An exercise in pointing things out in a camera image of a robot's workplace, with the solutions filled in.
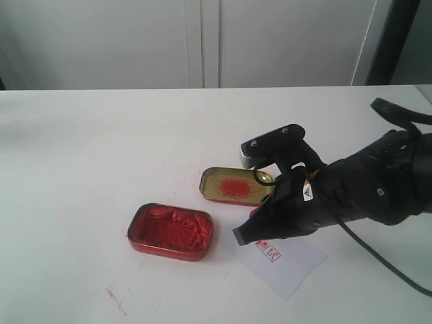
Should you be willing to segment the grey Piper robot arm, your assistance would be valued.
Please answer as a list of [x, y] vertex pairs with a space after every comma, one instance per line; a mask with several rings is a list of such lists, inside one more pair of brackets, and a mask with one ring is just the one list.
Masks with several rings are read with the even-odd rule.
[[234, 229], [242, 246], [360, 219], [397, 225], [431, 212], [430, 134], [392, 130], [330, 164], [297, 135], [269, 144], [265, 160], [281, 173], [261, 206]]

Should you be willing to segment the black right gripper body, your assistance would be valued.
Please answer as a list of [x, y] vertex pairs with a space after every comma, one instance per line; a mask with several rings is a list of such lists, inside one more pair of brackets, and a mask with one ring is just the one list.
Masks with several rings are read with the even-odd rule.
[[288, 195], [272, 199], [271, 214], [293, 236], [339, 221], [397, 225], [419, 213], [409, 175], [369, 158], [339, 160], [315, 172], [296, 167], [289, 189]]

